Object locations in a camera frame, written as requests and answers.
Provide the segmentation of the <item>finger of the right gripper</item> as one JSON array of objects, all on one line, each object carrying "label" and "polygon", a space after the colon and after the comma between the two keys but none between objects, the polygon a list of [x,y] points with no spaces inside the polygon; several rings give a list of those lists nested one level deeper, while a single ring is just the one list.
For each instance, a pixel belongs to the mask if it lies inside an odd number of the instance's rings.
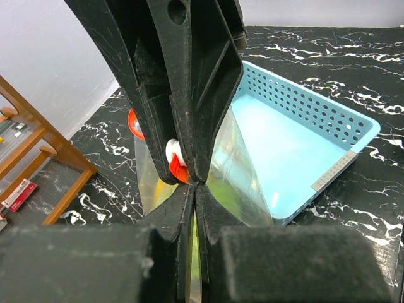
[{"label": "finger of the right gripper", "polygon": [[241,81],[247,45],[238,1],[149,1],[189,175],[206,182],[216,135]]},{"label": "finger of the right gripper", "polygon": [[159,177],[175,184],[165,154],[168,140],[176,137],[171,89],[147,1],[67,1],[67,5],[126,92]]}]

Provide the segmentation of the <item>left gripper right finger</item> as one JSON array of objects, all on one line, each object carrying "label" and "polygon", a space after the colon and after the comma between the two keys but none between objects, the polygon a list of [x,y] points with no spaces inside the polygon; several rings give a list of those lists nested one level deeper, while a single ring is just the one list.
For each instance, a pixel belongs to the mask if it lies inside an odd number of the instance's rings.
[{"label": "left gripper right finger", "polygon": [[195,192],[203,302],[390,302],[371,246],[336,225],[249,227]]}]

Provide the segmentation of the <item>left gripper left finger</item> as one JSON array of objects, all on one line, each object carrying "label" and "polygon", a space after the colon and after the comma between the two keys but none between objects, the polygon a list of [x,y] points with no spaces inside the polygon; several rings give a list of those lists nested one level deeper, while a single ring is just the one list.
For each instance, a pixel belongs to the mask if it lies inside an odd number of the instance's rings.
[{"label": "left gripper left finger", "polygon": [[1,237],[2,302],[188,302],[194,187],[135,224],[23,225]]}]

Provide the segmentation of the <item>clear zip top bag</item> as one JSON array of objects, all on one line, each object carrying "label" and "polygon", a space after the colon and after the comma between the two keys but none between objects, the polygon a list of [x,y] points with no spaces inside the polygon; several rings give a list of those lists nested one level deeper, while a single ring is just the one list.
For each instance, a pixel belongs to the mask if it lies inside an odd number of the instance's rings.
[{"label": "clear zip top bag", "polygon": [[268,302],[270,260],[267,244],[272,218],[239,126],[228,112],[217,136],[207,182],[196,184],[172,163],[180,183],[158,176],[134,112],[134,134],[141,224],[151,230],[141,283],[142,302]]}]

